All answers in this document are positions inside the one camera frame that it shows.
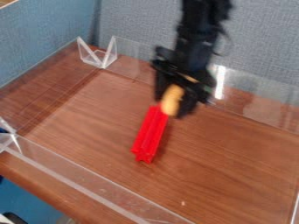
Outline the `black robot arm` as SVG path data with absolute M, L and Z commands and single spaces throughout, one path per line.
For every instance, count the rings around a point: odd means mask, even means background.
M 182 0 L 175 48 L 158 46 L 153 59 L 154 99 L 169 116 L 183 118 L 210 102 L 218 82 L 209 65 L 231 9 L 230 0 Z

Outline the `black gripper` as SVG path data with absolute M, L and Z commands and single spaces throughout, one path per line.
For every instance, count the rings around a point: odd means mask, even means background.
M 207 68 L 190 71 L 174 62 L 174 50 L 158 46 L 151 65 L 155 70 L 154 98 L 161 101 L 166 89 L 174 84 L 182 87 L 178 118 L 185 118 L 197 108 L 198 102 L 206 104 L 217 87 L 217 79 Z

